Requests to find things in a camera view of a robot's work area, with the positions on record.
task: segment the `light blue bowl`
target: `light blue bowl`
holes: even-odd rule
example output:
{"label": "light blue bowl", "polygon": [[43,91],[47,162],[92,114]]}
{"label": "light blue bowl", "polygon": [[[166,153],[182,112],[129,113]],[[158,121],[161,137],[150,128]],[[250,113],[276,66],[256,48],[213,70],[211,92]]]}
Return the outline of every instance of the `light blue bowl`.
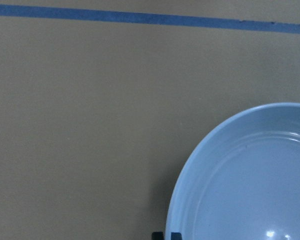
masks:
{"label": "light blue bowl", "polygon": [[257,106],[195,148],[175,185],[165,236],[300,240],[300,103]]}

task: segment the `blue line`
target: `blue line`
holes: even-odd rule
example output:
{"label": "blue line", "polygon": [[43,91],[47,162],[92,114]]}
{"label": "blue line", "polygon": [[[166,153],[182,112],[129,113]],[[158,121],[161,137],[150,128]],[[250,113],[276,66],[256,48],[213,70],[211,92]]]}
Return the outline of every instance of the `blue line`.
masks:
{"label": "blue line", "polygon": [[188,26],[300,34],[300,24],[153,13],[0,4],[0,16]]}

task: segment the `bright light spot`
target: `bright light spot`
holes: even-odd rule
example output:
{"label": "bright light spot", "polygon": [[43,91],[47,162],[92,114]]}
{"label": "bright light spot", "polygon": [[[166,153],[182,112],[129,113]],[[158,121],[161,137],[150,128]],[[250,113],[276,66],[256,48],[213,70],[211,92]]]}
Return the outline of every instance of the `bright light spot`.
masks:
{"label": "bright light spot", "polygon": [[275,232],[274,232],[274,231],[267,231],[267,232],[266,232],[266,236],[267,236],[267,237],[270,237],[270,238],[271,238],[271,237],[273,237],[274,235],[275,235]]}

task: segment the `blue tape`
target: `blue tape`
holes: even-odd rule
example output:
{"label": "blue tape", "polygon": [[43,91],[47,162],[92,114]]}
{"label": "blue tape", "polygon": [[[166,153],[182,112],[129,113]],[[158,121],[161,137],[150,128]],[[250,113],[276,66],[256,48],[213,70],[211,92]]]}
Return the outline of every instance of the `blue tape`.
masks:
{"label": "blue tape", "polygon": [[153,13],[0,4],[0,16],[172,25],[300,34],[300,24]]}

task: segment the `blue plate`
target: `blue plate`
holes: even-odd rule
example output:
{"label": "blue plate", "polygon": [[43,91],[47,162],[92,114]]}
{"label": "blue plate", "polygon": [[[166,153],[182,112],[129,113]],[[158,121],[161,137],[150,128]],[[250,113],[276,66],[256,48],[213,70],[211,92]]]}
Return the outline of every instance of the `blue plate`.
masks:
{"label": "blue plate", "polygon": [[254,107],[195,148],[171,198],[165,235],[300,240],[300,103]]}

